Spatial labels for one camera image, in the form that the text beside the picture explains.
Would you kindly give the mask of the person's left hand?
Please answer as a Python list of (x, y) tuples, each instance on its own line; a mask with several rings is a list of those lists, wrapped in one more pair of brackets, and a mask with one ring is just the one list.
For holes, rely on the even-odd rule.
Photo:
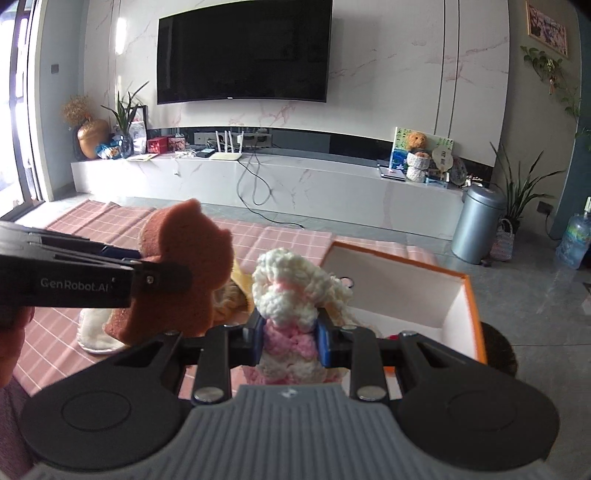
[(34, 307), (1, 307), (0, 388), (7, 386), (12, 379), (23, 348), (25, 330), (34, 313)]

